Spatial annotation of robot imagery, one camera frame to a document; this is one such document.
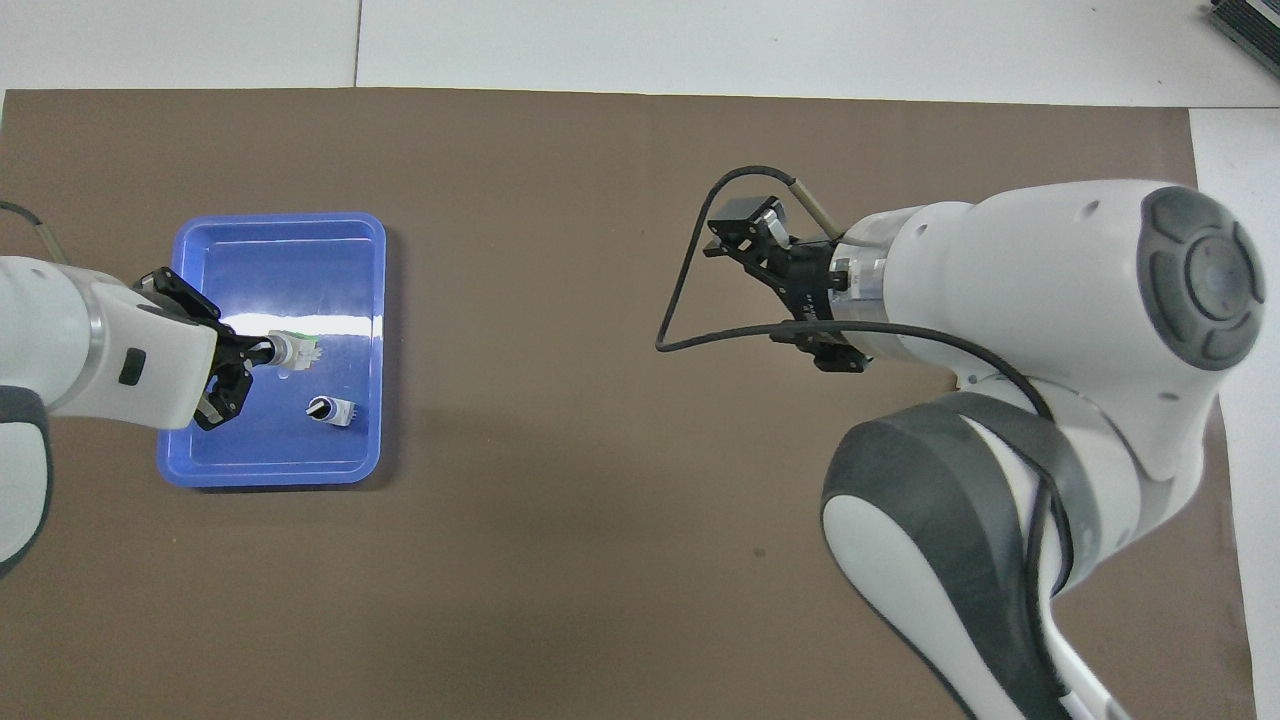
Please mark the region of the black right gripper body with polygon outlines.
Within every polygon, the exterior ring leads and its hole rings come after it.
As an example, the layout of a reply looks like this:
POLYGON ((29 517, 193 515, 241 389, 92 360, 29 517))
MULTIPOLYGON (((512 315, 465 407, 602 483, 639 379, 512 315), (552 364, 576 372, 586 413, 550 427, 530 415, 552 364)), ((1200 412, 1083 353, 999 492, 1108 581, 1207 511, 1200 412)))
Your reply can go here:
POLYGON ((783 304, 795 322, 831 322, 829 265, 835 247, 829 241, 792 243, 786 251, 783 304))

